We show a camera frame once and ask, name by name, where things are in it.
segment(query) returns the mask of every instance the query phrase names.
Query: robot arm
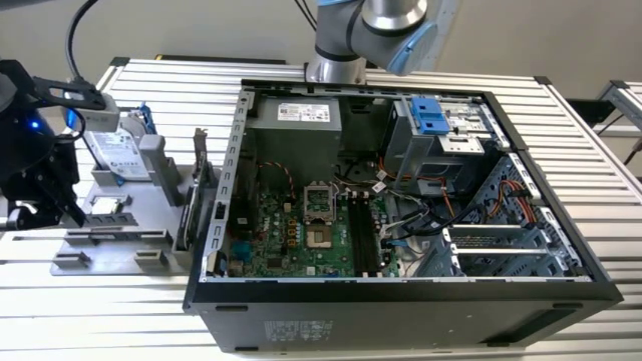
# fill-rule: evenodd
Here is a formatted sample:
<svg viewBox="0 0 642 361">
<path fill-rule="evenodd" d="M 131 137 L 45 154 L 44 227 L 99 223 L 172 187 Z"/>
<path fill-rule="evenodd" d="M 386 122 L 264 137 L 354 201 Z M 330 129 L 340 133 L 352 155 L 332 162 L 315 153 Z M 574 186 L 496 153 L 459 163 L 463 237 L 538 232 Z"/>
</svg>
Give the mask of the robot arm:
<svg viewBox="0 0 642 361">
<path fill-rule="evenodd" d="M 363 83 L 366 60 L 407 75 L 438 34 L 427 0 L 318 0 L 315 57 L 305 80 Z"/>
</svg>

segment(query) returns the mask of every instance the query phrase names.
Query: power supply label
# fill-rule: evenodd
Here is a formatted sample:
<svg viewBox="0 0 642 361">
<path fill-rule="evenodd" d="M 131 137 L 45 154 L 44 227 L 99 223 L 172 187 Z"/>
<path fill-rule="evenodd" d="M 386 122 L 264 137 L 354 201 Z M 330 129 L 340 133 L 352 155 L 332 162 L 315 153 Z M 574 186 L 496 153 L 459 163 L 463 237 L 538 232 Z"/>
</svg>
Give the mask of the power supply label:
<svg viewBox="0 0 642 361">
<path fill-rule="evenodd" d="M 326 341 L 332 331 L 331 320 L 264 321 L 265 338 L 275 341 Z"/>
<path fill-rule="evenodd" d="M 280 103 L 277 120 L 330 123 L 330 105 Z"/>
</svg>

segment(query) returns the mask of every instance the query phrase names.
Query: motherboard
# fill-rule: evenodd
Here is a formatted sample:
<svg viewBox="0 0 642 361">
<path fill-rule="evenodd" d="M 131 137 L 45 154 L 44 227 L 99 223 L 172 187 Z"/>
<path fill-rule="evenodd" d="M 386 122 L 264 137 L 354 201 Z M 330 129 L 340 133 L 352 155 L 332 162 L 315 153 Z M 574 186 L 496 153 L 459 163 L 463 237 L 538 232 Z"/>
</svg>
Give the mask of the motherboard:
<svg viewBox="0 0 642 361">
<path fill-rule="evenodd" d="M 362 200 L 368 207 L 370 225 L 356 226 L 358 216 L 350 213 L 348 195 L 336 194 L 330 187 L 324 193 L 322 187 L 305 187 L 304 192 L 296 194 L 296 200 L 287 193 L 259 193 L 255 237 L 232 244 L 228 268 L 232 277 L 363 277 L 359 265 L 364 255 L 354 243 L 362 232 L 370 233 L 366 239 L 371 254 L 376 254 L 376 259 L 366 257 L 376 261 L 378 269 L 370 277 L 398 276 L 394 253 L 380 249 L 375 237 L 382 224 L 387 223 L 383 199 Z M 330 216 L 311 219 L 311 214 Z"/>
</svg>

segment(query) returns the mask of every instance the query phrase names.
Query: white wall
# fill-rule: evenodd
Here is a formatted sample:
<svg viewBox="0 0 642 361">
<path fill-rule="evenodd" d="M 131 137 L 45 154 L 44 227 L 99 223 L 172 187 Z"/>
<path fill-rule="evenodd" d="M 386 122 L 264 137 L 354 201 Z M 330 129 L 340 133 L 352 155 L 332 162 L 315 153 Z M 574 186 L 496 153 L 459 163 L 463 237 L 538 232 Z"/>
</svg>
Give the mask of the white wall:
<svg viewBox="0 0 642 361">
<path fill-rule="evenodd" d="M 594 98 L 608 80 L 642 80 L 641 14 L 641 0 L 462 0 L 438 70 L 546 75 Z"/>
<path fill-rule="evenodd" d="M 0 56 L 19 59 L 39 76 L 64 78 L 64 34 L 83 2 L 0 12 Z M 642 80 L 641 14 L 641 0 L 460 0 L 436 70 L 542 74 L 566 96 L 594 97 L 608 79 Z M 96 80 L 113 56 L 300 64 L 312 43 L 291 0 L 100 0 L 80 24 L 75 52 L 80 70 Z"/>
<path fill-rule="evenodd" d="M 84 1 L 0 12 L 0 56 L 40 77 L 68 77 L 65 31 Z M 312 46 L 314 32 L 291 0 L 100 0 L 79 25 L 75 56 L 85 78 L 97 80 L 115 56 L 152 59 L 164 53 L 301 64 Z"/>
</svg>

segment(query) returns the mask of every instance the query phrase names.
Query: green circuit board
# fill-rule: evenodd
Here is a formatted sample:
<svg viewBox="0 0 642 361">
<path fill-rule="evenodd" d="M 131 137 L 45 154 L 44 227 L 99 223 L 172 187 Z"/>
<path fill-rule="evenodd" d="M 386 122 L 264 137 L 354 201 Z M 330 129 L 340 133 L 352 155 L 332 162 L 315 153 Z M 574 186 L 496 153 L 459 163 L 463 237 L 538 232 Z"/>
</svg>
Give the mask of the green circuit board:
<svg viewBox="0 0 642 361">
<path fill-rule="evenodd" d="M 259 197 L 256 232 L 259 236 L 249 242 L 249 257 L 244 258 L 241 276 L 247 278 L 354 277 L 347 198 L 338 196 L 335 220 L 330 226 L 326 226 L 303 223 L 303 202 L 295 202 L 291 211 L 284 211 L 283 204 L 288 201 L 288 195 L 261 193 Z M 370 202 L 370 209 L 372 214 L 384 214 L 383 200 L 374 199 Z M 323 247 L 310 247 L 315 243 L 307 239 L 307 231 L 319 227 L 324 232 L 330 232 L 330 243 L 319 243 Z M 398 275 L 398 266 L 392 253 L 392 262 L 383 268 L 382 277 L 394 277 L 394 275 Z"/>
</svg>

